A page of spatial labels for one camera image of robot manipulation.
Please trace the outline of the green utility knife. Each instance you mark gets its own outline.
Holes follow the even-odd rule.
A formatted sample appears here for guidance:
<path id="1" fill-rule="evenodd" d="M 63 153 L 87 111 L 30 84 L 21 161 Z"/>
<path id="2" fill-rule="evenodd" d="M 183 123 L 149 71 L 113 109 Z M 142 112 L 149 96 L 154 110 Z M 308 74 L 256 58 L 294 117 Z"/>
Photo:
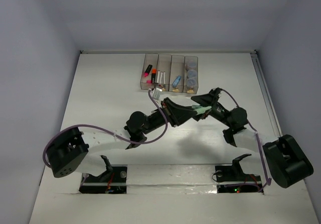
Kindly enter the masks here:
<path id="1" fill-rule="evenodd" d="M 202 115 L 206 111 L 211 110 L 212 107 L 211 106 L 192 105 L 192 109 L 197 113 L 197 115 Z"/>

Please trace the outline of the paper clip jar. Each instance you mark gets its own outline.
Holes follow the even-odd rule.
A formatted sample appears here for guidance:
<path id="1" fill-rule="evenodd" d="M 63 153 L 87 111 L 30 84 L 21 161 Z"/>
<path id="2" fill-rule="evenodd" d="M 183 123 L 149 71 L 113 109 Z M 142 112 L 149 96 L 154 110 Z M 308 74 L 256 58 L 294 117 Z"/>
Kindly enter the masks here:
<path id="1" fill-rule="evenodd" d="M 190 69 L 187 71 L 187 78 L 197 78 L 198 72 L 194 69 Z"/>
<path id="2" fill-rule="evenodd" d="M 195 69 L 198 66 L 198 62 L 196 60 L 187 60 L 186 68 L 187 69 Z"/>
<path id="3" fill-rule="evenodd" d="M 187 78 L 186 86 L 191 88 L 196 87 L 197 81 L 194 78 Z"/>

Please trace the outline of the blue utility knife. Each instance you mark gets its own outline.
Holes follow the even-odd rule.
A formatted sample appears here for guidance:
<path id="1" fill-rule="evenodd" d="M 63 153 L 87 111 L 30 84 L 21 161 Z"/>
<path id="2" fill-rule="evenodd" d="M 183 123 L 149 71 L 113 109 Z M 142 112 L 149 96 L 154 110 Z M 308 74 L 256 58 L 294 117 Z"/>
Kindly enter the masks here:
<path id="1" fill-rule="evenodd" d="M 174 79 L 174 81 L 172 82 L 172 87 L 173 87 L 173 88 L 176 88 L 176 87 L 178 86 L 180 80 L 181 80 L 181 76 L 178 75 L 178 76 Z"/>

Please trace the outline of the red-capped white pen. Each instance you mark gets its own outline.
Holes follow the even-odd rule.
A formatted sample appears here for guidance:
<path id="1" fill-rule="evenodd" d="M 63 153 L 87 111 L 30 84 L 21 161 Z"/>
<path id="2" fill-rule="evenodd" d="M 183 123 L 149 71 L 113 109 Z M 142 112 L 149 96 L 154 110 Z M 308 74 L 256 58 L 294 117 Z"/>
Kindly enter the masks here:
<path id="1" fill-rule="evenodd" d="M 162 72 L 160 72 L 159 84 L 162 84 Z"/>

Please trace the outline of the black-capped white pen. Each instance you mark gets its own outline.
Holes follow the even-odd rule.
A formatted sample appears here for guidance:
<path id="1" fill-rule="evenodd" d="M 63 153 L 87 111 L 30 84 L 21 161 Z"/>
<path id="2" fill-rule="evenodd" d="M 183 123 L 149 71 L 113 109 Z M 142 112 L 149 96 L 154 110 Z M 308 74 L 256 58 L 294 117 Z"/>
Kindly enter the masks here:
<path id="1" fill-rule="evenodd" d="M 166 73 L 162 72 L 162 84 L 166 84 Z"/>

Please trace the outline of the blue-capped white pen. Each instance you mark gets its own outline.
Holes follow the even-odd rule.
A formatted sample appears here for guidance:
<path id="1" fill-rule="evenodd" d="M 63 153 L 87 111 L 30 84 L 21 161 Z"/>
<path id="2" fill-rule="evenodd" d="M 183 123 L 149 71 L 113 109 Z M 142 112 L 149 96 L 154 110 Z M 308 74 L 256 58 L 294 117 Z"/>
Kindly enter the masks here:
<path id="1" fill-rule="evenodd" d="M 157 75 L 156 75 L 156 83 L 159 83 L 160 74 L 161 74 L 161 72 L 158 70 Z"/>

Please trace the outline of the orange highlighter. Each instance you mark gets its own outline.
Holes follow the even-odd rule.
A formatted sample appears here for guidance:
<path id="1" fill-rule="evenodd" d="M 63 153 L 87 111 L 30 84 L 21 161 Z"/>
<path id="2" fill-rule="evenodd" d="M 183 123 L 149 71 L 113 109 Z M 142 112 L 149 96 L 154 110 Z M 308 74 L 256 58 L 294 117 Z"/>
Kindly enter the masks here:
<path id="1" fill-rule="evenodd" d="M 151 82 L 156 83 L 157 70 L 154 68 L 151 73 Z"/>

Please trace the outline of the pink highlighter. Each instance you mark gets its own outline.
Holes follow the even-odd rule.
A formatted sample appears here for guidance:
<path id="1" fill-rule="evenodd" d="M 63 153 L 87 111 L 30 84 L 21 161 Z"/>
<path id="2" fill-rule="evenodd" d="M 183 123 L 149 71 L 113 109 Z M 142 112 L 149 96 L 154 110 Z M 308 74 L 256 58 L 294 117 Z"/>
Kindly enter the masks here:
<path id="1" fill-rule="evenodd" d="M 151 64 L 149 64 L 145 70 L 145 72 L 143 73 L 143 77 L 146 78 L 149 76 L 151 70 L 152 70 L 153 66 Z"/>

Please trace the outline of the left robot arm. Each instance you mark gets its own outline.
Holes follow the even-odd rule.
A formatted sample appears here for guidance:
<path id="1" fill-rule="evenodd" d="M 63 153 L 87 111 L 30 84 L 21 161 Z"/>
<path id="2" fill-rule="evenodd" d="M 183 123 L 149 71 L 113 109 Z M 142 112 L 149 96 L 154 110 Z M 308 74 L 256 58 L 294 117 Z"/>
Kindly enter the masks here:
<path id="1" fill-rule="evenodd" d="M 134 149 L 161 139 L 168 127 L 179 126 L 200 114 L 196 105 L 182 106 L 165 98 L 149 116 L 133 112 L 125 126 L 116 131 L 103 127 L 78 124 L 57 133 L 43 150 L 43 161 L 54 177 L 62 178 L 73 172 L 88 173 L 99 181 L 110 178 L 107 159 L 101 151 Z"/>

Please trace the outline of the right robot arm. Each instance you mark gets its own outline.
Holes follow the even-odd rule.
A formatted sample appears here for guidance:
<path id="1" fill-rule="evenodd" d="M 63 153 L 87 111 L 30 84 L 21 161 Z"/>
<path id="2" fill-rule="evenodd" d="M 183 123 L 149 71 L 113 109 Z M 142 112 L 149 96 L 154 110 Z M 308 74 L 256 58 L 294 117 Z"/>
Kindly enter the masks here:
<path id="1" fill-rule="evenodd" d="M 274 181 L 282 188 L 288 188 L 313 175 L 314 168 L 296 139 L 291 135 L 280 137 L 260 134 L 248 119 L 247 111 L 235 98 L 222 88 L 211 89 L 209 93 L 196 95 L 191 100 L 203 107 L 211 107 L 205 116 L 212 116 L 228 128 L 223 131 L 226 143 L 239 148 L 258 151 L 266 183 Z"/>

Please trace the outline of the clear four-compartment organizer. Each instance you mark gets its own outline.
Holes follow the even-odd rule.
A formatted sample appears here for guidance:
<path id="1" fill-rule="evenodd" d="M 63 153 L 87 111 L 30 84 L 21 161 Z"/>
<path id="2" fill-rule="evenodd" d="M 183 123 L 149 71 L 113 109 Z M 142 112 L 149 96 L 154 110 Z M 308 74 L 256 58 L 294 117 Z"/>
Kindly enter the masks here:
<path id="1" fill-rule="evenodd" d="M 198 66 L 195 70 L 198 72 L 198 77 L 195 78 L 197 81 L 196 87 L 187 87 L 187 71 L 190 69 L 186 68 L 187 60 L 196 60 Z M 143 73 L 145 72 L 147 66 L 151 64 L 153 66 L 152 70 L 155 68 L 157 71 L 166 73 L 166 84 L 152 83 L 151 73 L 148 77 L 144 78 Z M 176 88 L 172 87 L 172 82 L 174 79 L 180 75 L 181 80 Z M 148 90 L 153 87 L 159 87 L 163 91 L 176 92 L 176 93 L 187 93 L 196 94 L 199 89 L 199 59 L 197 56 L 183 56 L 183 55 L 170 55 L 170 54 L 157 54 L 157 53 L 147 53 L 144 57 L 142 74 L 140 78 L 140 88 L 142 90 Z"/>

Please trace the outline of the aluminium rail right edge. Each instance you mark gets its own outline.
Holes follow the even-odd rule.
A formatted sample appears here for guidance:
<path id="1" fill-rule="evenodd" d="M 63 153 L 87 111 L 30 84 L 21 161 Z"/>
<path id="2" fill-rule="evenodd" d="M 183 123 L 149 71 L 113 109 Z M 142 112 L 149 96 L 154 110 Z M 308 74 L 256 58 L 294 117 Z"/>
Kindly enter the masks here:
<path id="1" fill-rule="evenodd" d="M 276 115 L 276 111 L 267 87 L 267 83 L 263 74 L 263 70 L 259 61 L 259 57 L 258 57 L 258 52 L 257 51 L 253 51 L 250 53 L 251 56 L 251 60 L 253 63 L 253 67 L 258 79 L 258 83 L 262 92 L 262 96 L 264 99 L 264 103 L 267 109 L 267 113 L 269 116 L 269 120 L 273 129 L 273 133 L 276 137 L 281 137 L 283 136 L 277 115 Z"/>

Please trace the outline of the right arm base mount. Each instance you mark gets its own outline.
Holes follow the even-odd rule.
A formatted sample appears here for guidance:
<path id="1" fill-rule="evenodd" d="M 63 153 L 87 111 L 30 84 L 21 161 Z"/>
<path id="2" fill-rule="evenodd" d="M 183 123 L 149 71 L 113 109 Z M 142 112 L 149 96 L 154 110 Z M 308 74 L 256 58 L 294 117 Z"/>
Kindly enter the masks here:
<path id="1" fill-rule="evenodd" d="M 262 181 L 260 176 L 243 172 L 240 161 L 251 156 L 243 154 L 232 160 L 231 164 L 219 164 L 215 166 L 212 180 L 217 184 L 218 193 L 262 193 Z"/>

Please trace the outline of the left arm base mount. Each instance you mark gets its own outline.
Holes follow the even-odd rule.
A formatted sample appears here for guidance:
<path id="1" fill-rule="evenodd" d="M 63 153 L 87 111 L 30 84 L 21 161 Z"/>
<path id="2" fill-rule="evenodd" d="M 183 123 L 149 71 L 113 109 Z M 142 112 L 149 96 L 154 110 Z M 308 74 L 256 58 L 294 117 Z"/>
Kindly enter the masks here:
<path id="1" fill-rule="evenodd" d="M 82 194 L 126 194 L 127 165 L 112 166 L 109 159 L 101 155 L 105 171 L 98 176 L 83 173 L 79 192 Z"/>

